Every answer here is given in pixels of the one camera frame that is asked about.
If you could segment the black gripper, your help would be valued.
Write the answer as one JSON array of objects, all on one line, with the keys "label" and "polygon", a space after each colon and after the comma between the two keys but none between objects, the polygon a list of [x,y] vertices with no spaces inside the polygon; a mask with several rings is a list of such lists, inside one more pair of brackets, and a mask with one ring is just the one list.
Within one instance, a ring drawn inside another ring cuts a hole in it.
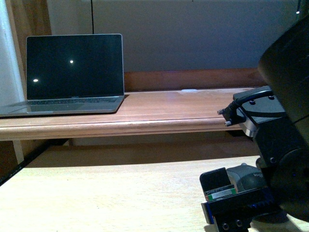
[{"label": "black gripper", "polygon": [[206,222],[217,232],[247,232],[253,220],[269,224],[288,220],[269,188],[237,193],[226,168],[202,173],[199,181],[206,196],[206,202],[201,204]]}]

